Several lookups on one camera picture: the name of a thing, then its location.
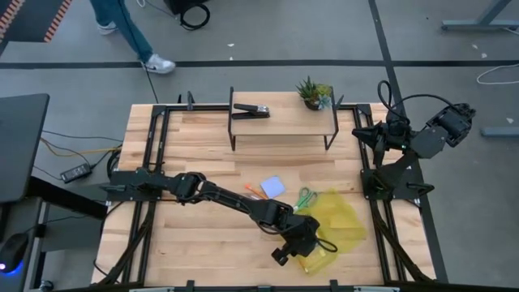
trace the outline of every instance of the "gray floor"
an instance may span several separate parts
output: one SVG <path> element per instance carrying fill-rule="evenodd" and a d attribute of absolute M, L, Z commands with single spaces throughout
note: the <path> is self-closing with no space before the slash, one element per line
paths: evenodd
<path fill-rule="evenodd" d="M 160 0 L 149 0 L 163 6 Z M 477 17 L 490 1 L 378 0 L 377 5 L 393 60 L 519 59 L 519 36 L 509 32 L 442 32 L 442 19 Z M 151 7 L 127 1 L 135 22 L 167 58 L 178 61 L 354 59 L 382 60 L 370 9 L 363 0 L 213 0 L 209 25 L 186 32 L 173 19 Z M 519 17 L 519 2 L 500 18 Z M 119 62 L 135 55 L 119 35 L 99 36 L 91 9 L 76 0 L 49 44 L 10 43 L 0 62 Z M 519 287 L 519 207 L 516 140 L 485 140 L 483 126 L 519 123 L 519 84 L 482 86 L 476 76 L 486 67 L 396 68 L 402 95 L 429 92 L 451 101 L 469 102 L 478 110 L 474 129 L 458 147 L 423 161 L 440 246 L 453 283 Z M 307 75 L 332 84 L 348 102 L 377 102 L 376 84 L 386 79 L 383 67 L 201 67 L 178 68 L 169 76 L 152 76 L 161 102 L 175 102 L 190 90 L 197 102 L 226 102 L 229 86 L 238 90 L 288 91 Z M 516 70 L 490 79 L 519 79 Z M 132 104 L 153 103 L 140 69 L 0 70 L 2 96 L 47 92 L 50 104 L 45 129 L 71 135 L 107 135 L 121 139 Z M 420 127 L 444 105 L 437 101 L 406 103 Z M 45 135 L 74 150 L 114 146 L 109 141 L 68 140 Z M 96 161 L 99 155 L 91 155 Z M 81 163 L 79 158 L 52 156 L 40 146 L 36 164 L 52 174 Z M 34 175 L 53 181 L 36 171 Z M 80 187 L 106 182 L 104 167 Z M 63 210 L 51 210 L 59 217 Z M 99 223 L 64 221 L 54 237 L 82 228 L 77 248 L 49 254 L 45 277 L 60 289 L 89 283 Z"/>

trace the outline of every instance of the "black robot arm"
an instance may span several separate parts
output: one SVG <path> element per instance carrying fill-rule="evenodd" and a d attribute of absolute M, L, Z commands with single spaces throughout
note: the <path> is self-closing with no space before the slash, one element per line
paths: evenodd
<path fill-rule="evenodd" d="M 228 191 L 213 182 L 208 182 L 201 173 L 183 173 L 167 177 L 145 168 L 138 168 L 136 171 L 114 173 L 112 184 L 114 183 L 124 185 L 124 191 L 168 191 L 175 195 L 176 200 L 182 205 L 208 200 L 248 214 L 260 229 L 269 234 L 279 234 L 286 241 L 282 249 L 277 248 L 272 253 L 272 257 L 280 265 L 288 261 L 288 255 L 308 256 L 322 241 L 315 235 L 319 228 L 319 222 L 315 218 L 294 214 L 290 205 L 276 200 L 251 200 Z"/>
<path fill-rule="evenodd" d="M 431 118 L 421 131 L 413 131 L 409 120 L 388 113 L 386 122 L 371 127 L 354 129 L 352 134 L 373 149 L 372 172 L 367 187 L 382 198 L 391 198 L 393 191 L 401 185 L 405 171 L 418 159 L 433 158 L 447 143 L 456 147 L 470 132 L 475 110 L 468 104 L 450 105 Z M 389 149 L 401 150 L 404 154 L 397 162 L 382 165 L 384 153 Z M 428 184 L 408 183 L 407 187 L 418 190 L 420 195 L 432 191 Z"/>

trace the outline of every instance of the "white sneaker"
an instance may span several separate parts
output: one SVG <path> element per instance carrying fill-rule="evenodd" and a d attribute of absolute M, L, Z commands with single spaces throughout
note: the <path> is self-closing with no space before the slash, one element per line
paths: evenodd
<path fill-rule="evenodd" d="M 112 21 L 111 23 L 109 23 L 108 25 L 106 26 L 102 26 L 102 25 L 97 25 L 97 30 L 99 31 L 99 33 L 102 35 L 102 36 L 106 36 L 106 35 L 109 35 L 110 33 L 112 32 L 115 32 L 118 30 L 117 28 L 117 25 L 115 25 L 115 23 Z"/>
<path fill-rule="evenodd" d="M 158 74 L 170 73 L 176 67 L 174 62 L 164 60 L 158 54 L 153 54 L 147 62 L 141 63 L 146 71 Z"/>

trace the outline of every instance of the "wire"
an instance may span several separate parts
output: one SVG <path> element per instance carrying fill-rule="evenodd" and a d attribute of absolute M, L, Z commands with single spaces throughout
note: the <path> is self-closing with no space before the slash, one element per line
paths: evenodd
<path fill-rule="evenodd" d="M 54 178 L 54 179 L 56 179 L 56 180 L 58 180 L 58 181 L 62 181 L 61 178 L 59 178 L 59 177 L 57 177 L 57 176 L 54 176 L 54 175 L 50 174 L 49 172 L 47 172 L 47 170 L 43 170 L 43 169 L 39 168 L 39 167 L 36 166 L 36 165 L 33 165 L 32 167 L 35 168 L 35 169 L 37 169 L 37 170 L 39 170 L 39 171 L 41 171 L 41 172 L 44 173 L 44 174 L 49 175 L 51 178 Z"/>
<path fill-rule="evenodd" d="M 108 178 L 112 178 L 112 172 L 114 171 L 115 166 L 119 163 L 119 155 L 121 154 L 121 150 L 113 151 L 112 155 L 108 158 L 106 162 L 106 175 Z"/>
<path fill-rule="evenodd" d="M 99 158 L 99 160 L 98 160 L 96 163 L 94 163 L 93 165 L 90 166 L 90 169 L 93 170 L 94 167 L 96 167 L 99 163 L 101 163 L 101 161 L 103 161 L 103 159 L 105 159 L 105 157 L 106 157 L 109 153 L 111 153 L 111 152 L 117 152 L 117 151 L 121 152 L 121 147 L 122 147 L 122 144 L 120 144 L 119 146 L 117 146 L 117 147 L 115 148 L 115 150 L 107 151 L 107 152 L 106 152 L 106 153 L 105 153 L 101 158 Z"/>
<path fill-rule="evenodd" d="M 94 268 L 96 268 L 96 270 L 99 271 L 99 273 L 102 273 L 105 277 L 108 276 L 108 274 L 105 271 L 103 271 L 101 268 L 97 266 L 96 260 L 94 260 L 92 263 L 94 264 Z"/>
<path fill-rule="evenodd" d="M 507 32 L 511 32 L 515 35 L 518 35 L 519 36 L 519 32 L 514 32 L 512 29 L 510 28 L 503 28 L 503 30 L 507 31 Z M 481 84 L 481 85 L 510 85 L 510 84 L 519 84 L 519 80 L 516 80 L 516 81 L 504 81 L 504 82 L 484 82 L 484 81 L 481 81 L 481 78 L 493 71 L 498 71 L 499 69 L 503 69 L 503 68 L 514 68 L 514 67 L 519 67 L 519 63 L 518 64 L 514 64 L 514 65 L 506 65 L 506 66 L 498 66 L 498 67 L 495 67 L 495 68 L 492 68 L 488 71 L 484 71 L 482 74 L 480 74 L 477 78 L 476 78 L 476 82 L 478 84 Z"/>
<path fill-rule="evenodd" d="M 128 21 L 127 15 L 126 15 L 126 13 L 124 13 L 125 12 L 124 8 L 122 8 L 122 5 L 123 5 L 122 1 L 123 0 L 118 0 L 119 8 L 121 8 L 122 17 L 124 18 L 124 22 L 127 23 L 127 27 L 128 27 L 128 30 L 130 31 L 131 38 L 132 38 L 133 42 L 135 43 L 135 47 L 137 47 L 137 50 L 139 52 L 141 52 L 139 44 L 137 43 L 137 39 L 135 38 L 135 35 L 134 35 L 133 31 L 131 30 L 130 21 Z M 146 76 L 148 77 L 149 85 L 152 87 L 153 97 L 155 97 L 155 102 L 158 104 L 159 103 L 159 99 L 157 97 L 157 93 L 155 92 L 155 87 L 153 87 L 152 78 L 149 76 L 148 69 L 146 68 L 146 64 L 145 63 L 147 61 L 141 60 L 141 62 L 144 65 L 144 70 L 146 71 Z"/>
<path fill-rule="evenodd" d="M 175 19 L 175 20 L 178 20 L 178 17 L 169 13 L 168 11 L 165 11 L 164 9 L 158 7 L 158 6 L 155 6 L 155 4 L 151 3 L 151 2 L 146 2 L 146 0 L 143 0 L 142 2 L 142 5 L 141 5 L 141 2 L 139 0 L 137 0 L 137 4 L 139 4 L 139 6 L 141 7 L 145 7 L 146 4 L 149 4 L 149 6 L 153 7 L 154 9 L 168 15 L 169 17 L 171 17 L 172 19 Z M 205 12 L 205 20 L 200 23 L 200 24 L 189 24 L 188 22 L 186 22 L 186 20 L 184 19 L 184 16 L 186 14 L 187 11 L 189 11 L 191 8 L 194 8 L 194 7 L 198 7 L 200 9 L 202 9 L 204 12 Z M 200 29 L 202 27 L 204 27 L 208 22 L 209 22 L 209 19 L 211 18 L 211 11 L 209 11 L 209 9 L 202 3 L 192 3 L 187 9 L 185 9 L 184 11 L 181 11 L 180 12 L 180 26 L 182 28 L 184 28 L 185 30 L 187 31 L 194 31 L 194 30 L 197 30 L 197 29 Z"/>
<path fill-rule="evenodd" d="M 388 88 L 388 93 L 389 93 L 389 104 L 386 102 L 386 100 L 385 100 L 384 97 L 382 96 L 382 84 L 385 85 L 385 86 Z M 381 101 L 382 104 L 386 107 L 386 109 L 388 109 L 390 112 L 394 113 L 397 117 L 400 117 L 400 118 L 404 119 L 405 122 L 406 122 L 408 125 L 411 123 L 411 121 L 410 121 L 407 117 L 405 117 L 405 116 L 399 114 L 396 110 L 394 110 L 394 108 L 395 108 L 396 105 L 391 106 L 392 89 L 391 89 L 391 84 L 390 84 L 388 81 L 386 81 L 386 80 L 382 80 L 382 81 L 380 81 L 379 84 L 378 84 L 377 87 L 376 87 L 376 91 L 377 91 L 377 93 L 378 93 L 378 95 L 379 95 L 379 99 L 380 99 L 380 101 Z"/>
<path fill-rule="evenodd" d="M 78 152 L 75 152 L 73 154 L 62 154 L 62 153 L 57 153 L 57 152 L 53 151 L 53 149 L 49 147 L 49 141 L 48 140 L 45 140 L 44 138 L 40 138 L 40 140 L 57 157 L 74 157 L 74 156 L 78 156 L 78 155 L 81 155 L 81 154 L 94 154 L 94 153 L 99 153 L 99 152 L 111 152 L 111 151 L 120 149 L 120 146 L 118 146 L 116 148 L 93 149 L 93 150 L 78 151 Z"/>
<path fill-rule="evenodd" d="M 87 217 L 86 215 L 85 216 L 69 216 L 69 217 L 64 217 L 64 218 L 59 218 L 59 219 L 53 219 L 53 220 L 48 220 L 48 221 L 45 221 L 43 223 L 38 223 L 32 227 L 30 227 L 29 229 L 25 230 L 23 233 L 27 233 L 35 228 L 37 228 L 39 225 L 45 225 L 45 224 L 49 224 L 49 223 L 52 223 L 52 222 L 57 222 L 57 221 L 63 221 L 63 220 L 68 220 L 68 219 L 82 219 L 82 218 L 85 218 Z"/>
<path fill-rule="evenodd" d="M 175 15 L 169 13 L 168 11 L 165 11 L 164 9 L 162 9 L 162 8 L 160 8 L 160 7 L 158 7 L 158 6 L 155 6 L 155 4 L 153 4 L 153 3 L 151 3 L 151 2 L 148 2 L 148 4 L 149 4 L 149 6 L 155 8 L 156 10 L 158 10 L 158 11 L 160 11 L 160 12 L 166 14 L 166 15 L 168 15 L 169 17 L 171 17 L 171 18 L 173 18 L 173 19 L 177 19 L 177 18 L 175 17 Z"/>
<path fill-rule="evenodd" d="M 42 132 L 51 134 L 51 135 L 58 135 L 58 136 L 65 137 L 65 138 L 71 138 L 71 139 L 102 139 L 102 140 L 110 140 L 110 141 L 115 141 L 115 142 L 122 142 L 122 140 L 109 138 L 109 137 L 103 137 L 103 136 L 74 136 L 74 135 L 60 134 L 60 133 L 56 133 L 53 131 L 47 131 L 47 130 L 43 130 Z"/>
<path fill-rule="evenodd" d="M 396 106 L 400 105 L 402 102 L 404 101 L 407 101 L 411 98 L 415 98 L 415 97 L 430 97 L 430 98 L 435 98 L 437 100 L 440 100 L 440 101 L 443 101 L 444 103 L 446 103 L 447 105 L 449 106 L 452 106 L 454 107 L 454 104 L 450 101 L 448 101 L 447 99 L 443 98 L 443 97 L 439 97 L 437 95 L 434 95 L 434 94 L 428 94 L 428 93 L 420 93 L 420 94 L 413 94 L 413 95 L 410 95 L 408 97 L 404 97 L 402 98 L 401 101 L 398 101 L 395 105 L 393 105 L 392 107 L 395 108 Z"/>
<path fill-rule="evenodd" d="M 315 239 L 317 239 L 317 244 L 320 247 L 322 247 L 325 251 L 329 251 L 329 252 L 337 252 L 337 251 L 339 251 L 339 248 L 335 244 L 329 242 L 328 240 L 322 239 L 322 238 L 318 238 L 317 236 L 315 236 Z M 323 243 L 328 244 L 332 248 L 326 247 Z"/>
<path fill-rule="evenodd" d="M 40 141 L 43 142 L 43 144 L 44 144 L 45 146 L 47 146 L 47 148 L 48 148 L 48 149 L 52 152 L 52 154 L 54 154 L 55 156 L 58 156 L 58 157 L 59 157 L 59 156 L 61 156 L 61 154 L 56 153 L 56 152 L 52 149 L 52 147 L 54 147 L 54 148 L 58 148 L 58 149 L 61 149 L 61 150 L 66 150 L 66 151 L 73 152 L 73 153 L 75 153 L 76 155 L 81 156 L 81 158 L 83 158 L 83 160 L 85 160 L 85 162 L 87 162 L 87 164 L 90 165 L 90 162 L 88 162 L 87 158 L 84 157 L 84 156 L 83 156 L 81 153 L 79 153 L 79 152 L 76 152 L 76 151 L 74 151 L 74 150 L 72 150 L 72 149 L 69 149 L 69 148 L 64 148 L 64 147 L 56 146 L 56 145 L 50 143 L 49 141 L 47 141 L 47 140 L 45 140 L 45 139 L 43 139 L 43 138 L 40 138 Z"/>
<path fill-rule="evenodd" d="M 124 201 L 123 201 L 123 202 L 119 202 L 119 203 L 117 203 L 113 208 L 111 208 L 111 209 L 106 213 L 106 216 L 105 216 L 105 218 L 104 218 L 103 220 L 106 220 L 106 218 L 108 218 L 108 216 L 109 216 L 111 213 L 113 213 L 115 210 L 117 210 L 117 208 L 121 207 L 122 203 L 124 203 Z"/>

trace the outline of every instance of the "wooden shelf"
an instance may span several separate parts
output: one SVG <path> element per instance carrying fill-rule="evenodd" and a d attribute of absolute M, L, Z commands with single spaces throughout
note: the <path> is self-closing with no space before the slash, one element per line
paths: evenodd
<path fill-rule="evenodd" d="M 333 110 L 310 110 L 297 92 L 234 92 L 234 104 L 266 105 L 270 118 L 231 120 L 233 135 L 333 135 L 336 131 Z"/>

